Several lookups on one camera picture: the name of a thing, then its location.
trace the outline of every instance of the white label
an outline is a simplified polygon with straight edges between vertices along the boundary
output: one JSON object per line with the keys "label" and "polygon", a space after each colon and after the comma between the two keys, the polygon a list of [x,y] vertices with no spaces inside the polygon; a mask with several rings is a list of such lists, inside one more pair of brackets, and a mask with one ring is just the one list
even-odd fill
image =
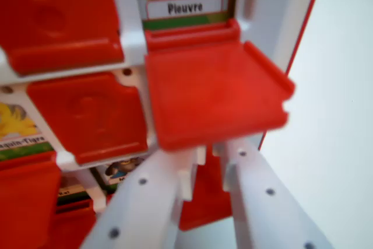
{"label": "white label", "polygon": [[223,0],[156,0],[147,2],[147,18],[185,17],[221,12]]}

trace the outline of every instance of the red plastic panel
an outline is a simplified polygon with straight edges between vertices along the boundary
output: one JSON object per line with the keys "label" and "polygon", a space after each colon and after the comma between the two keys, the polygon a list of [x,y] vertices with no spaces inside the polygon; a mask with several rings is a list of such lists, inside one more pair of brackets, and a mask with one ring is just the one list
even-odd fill
{"label": "red plastic panel", "polygon": [[112,73],[36,82],[27,92],[78,163],[147,150],[138,90]]}
{"label": "red plastic panel", "polygon": [[55,152],[0,162],[0,248],[47,243],[60,178]]}
{"label": "red plastic panel", "polygon": [[150,99],[163,149],[210,144],[287,121],[281,105],[294,84],[254,45],[239,42],[234,20],[146,36]]}
{"label": "red plastic panel", "polygon": [[20,75],[122,61],[114,0],[0,0],[0,45]]}
{"label": "red plastic panel", "polygon": [[191,230],[232,215],[230,194],[222,189],[219,157],[207,149],[206,164],[198,166],[193,200],[182,206],[179,228]]}
{"label": "red plastic panel", "polygon": [[58,207],[52,225],[50,248],[78,249],[95,222],[92,201]]}

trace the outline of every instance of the red edge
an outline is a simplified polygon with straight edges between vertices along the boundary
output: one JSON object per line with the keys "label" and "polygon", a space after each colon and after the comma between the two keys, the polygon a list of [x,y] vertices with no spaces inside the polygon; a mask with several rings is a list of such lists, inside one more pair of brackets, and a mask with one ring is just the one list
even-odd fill
{"label": "red edge", "polygon": [[[290,69],[291,69],[291,66],[293,65],[293,61],[294,61],[294,58],[295,58],[295,55],[298,51],[298,47],[300,45],[300,42],[302,40],[302,36],[303,36],[303,33],[304,33],[304,30],[305,30],[305,27],[307,25],[307,22],[308,22],[308,19],[309,19],[309,16],[311,15],[311,12],[312,12],[312,8],[314,7],[314,3],[315,3],[316,0],[310,0],[309,2],[309,5],[308,5],[308,9],[307,9],[307,13],[305,14],[305,18],[303,20],[303,24],[302,24],[302,27],[301,27],[301,30],[299,32],[299,35],[298,35],[298,39],[297,39],[297,42],[295,43],[295,47],[294,47],[294,50],[293,50],[293,53],[291,55],[291,58],[289,60],[289,64],[287,66],[287,69],[286,69],[286,75],[289,75],[289,72],[290,72]],[[263,144],[263,141],[264,141],[264,137],[266,136],[267,132],[265,131],[263,133],[263,137],[262,137],[262,140],[259,144],[259,150],[261,149],[262,147],[262,144]]]}

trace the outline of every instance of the white surface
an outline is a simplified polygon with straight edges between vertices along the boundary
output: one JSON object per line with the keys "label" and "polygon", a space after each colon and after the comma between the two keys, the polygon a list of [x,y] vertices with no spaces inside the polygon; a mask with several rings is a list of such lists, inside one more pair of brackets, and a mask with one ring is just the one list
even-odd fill
{"label": "white surface", "polygon": [[[288,125],[262,146],[336,249],[373,248],[373,0],[316,0],[290,77]],[[178,249],[235,248],[231,218],[180,232]]]}

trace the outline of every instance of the toy game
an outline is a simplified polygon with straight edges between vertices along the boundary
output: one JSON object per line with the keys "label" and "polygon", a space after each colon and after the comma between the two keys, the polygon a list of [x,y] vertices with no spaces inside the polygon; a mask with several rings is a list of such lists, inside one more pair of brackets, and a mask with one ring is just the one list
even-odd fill
{"label": "toy game", "polygon": [[315,0],[0,1],[0,248],[332,248],[258,151]]}

